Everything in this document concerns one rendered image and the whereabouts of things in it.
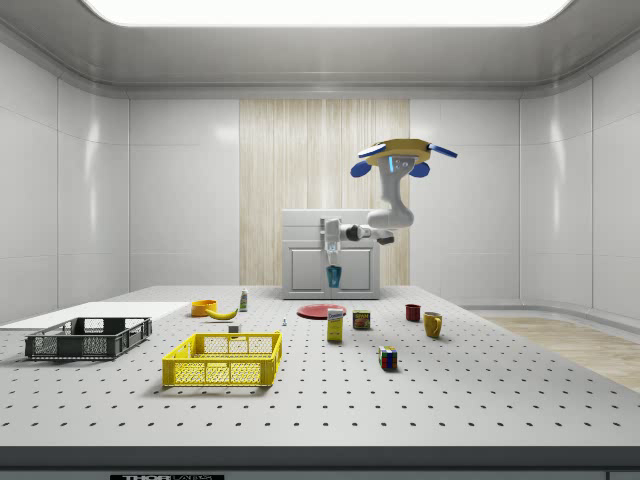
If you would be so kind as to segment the red plate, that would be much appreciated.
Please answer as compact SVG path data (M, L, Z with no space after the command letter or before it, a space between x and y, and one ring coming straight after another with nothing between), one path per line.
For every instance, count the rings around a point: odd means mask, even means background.
M345 315L347 312L344 306L337 304L308 304L299 307L297 315L311 320L326 320L328 318L328 311L331 309L341 311L342 315Z

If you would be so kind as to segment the yellow basket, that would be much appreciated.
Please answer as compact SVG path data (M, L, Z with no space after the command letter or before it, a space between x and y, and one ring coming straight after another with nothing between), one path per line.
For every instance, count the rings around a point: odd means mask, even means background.
M282 334L195 333L162 359L165 386L270 386Z

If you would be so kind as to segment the dark grey basket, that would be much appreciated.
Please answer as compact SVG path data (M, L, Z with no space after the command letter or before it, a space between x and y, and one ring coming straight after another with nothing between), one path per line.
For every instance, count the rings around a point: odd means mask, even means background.
M30 359L115 359L152 333L150 317L76 317L31 333Z

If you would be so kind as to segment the white cabinet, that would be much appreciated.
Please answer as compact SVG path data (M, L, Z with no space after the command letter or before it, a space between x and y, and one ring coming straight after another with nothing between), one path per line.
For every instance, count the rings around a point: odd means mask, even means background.
M341 268L337 288L328 282L322 232L324 220L365 224L366 209L284 209L282 211L282 293L285 299L377 299L380 245L373 239L344 240L334 257Z

